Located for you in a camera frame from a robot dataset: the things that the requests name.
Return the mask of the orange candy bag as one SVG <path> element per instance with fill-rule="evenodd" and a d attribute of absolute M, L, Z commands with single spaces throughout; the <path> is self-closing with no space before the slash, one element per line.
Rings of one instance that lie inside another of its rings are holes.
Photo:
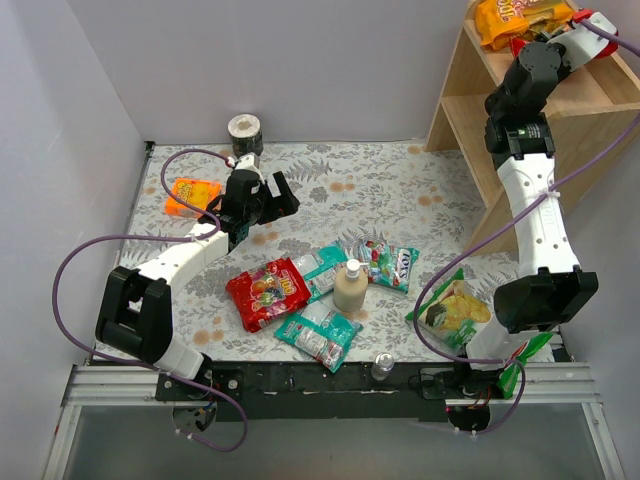
<path fill-rule="evenodd" d="M 486 0 L 477 4 L 474 22 L 481 45 L 497 51 L 512 38 L 533 40 L 562 29 L 574 12 L 563 0 Z"/>

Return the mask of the red candy bag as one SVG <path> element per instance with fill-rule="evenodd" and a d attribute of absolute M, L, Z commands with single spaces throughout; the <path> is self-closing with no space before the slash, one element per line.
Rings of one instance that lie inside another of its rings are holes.
<path fill-rule="evenodd" d="M 567 23 L 567 30 L 560 36 L 552 39 L 551 44 L 558 44 L 566 63 L 577 65 L 585 64 L 594 58 L 604 58 L 614 53 L 617 46 L 605 38 L 589 30 L 583 25 L 586 21 L 596 29 L 602 30 L 616 37 L 618 28 L 601 12 L 591 9 L 581 9 L 574 12 L 565 20 L 560 19 L 536 19 L 533 24 L 542 20 L 557 20 Z M 529 28 L 525 33 L 517 35 L 510 40 L 510 48 L 514 57 L 530 40 Z"/>
<path fill-rule="evenodd" d="M 311 292 L 290 258 L 245 271 L 225 287 L 245 331 L 256 333 L 307 305 Z"/>

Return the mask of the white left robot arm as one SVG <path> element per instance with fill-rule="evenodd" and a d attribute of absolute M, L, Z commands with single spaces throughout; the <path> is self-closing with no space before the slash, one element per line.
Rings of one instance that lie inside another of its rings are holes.
<path fill-rule="evenodd" d="M 96 325 L 101 343 L 187 380 L 203 374 L 205 355 L 174 334 L 172 296 L 228 255 L 252 226 L 291 216 L 300 205 L 281 171 L 273 174 L 278 193 L 271 192 L 255 154 L 226 163 L 230 174 L 224 192 L 206 207 L 177 200 L 200 215 L 186 236 L 136 268 L 112 270 Z"/>

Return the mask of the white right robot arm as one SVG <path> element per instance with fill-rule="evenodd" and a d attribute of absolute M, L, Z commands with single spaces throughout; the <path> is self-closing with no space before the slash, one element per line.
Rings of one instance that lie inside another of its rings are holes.
<path fill-rule="evenodd" d="M 461 29 L 439 108 L 487 209 L 470 252 L 495 251 L 513 231 L 519 254 L 517 278 L 497 288 L 493 318 L 466 345 L 475 370 L 518 372 L 525 350 L 597 290 L 596 275 L 569 243 L 556 176 L 559 150 L 578 155 L 576 137 L 544 109 L 559 84 L 614 39 L 598 12 L 581 12 L 565 32 L 527 43 L 514 57 L 489 52 L 470 23 Z"/>

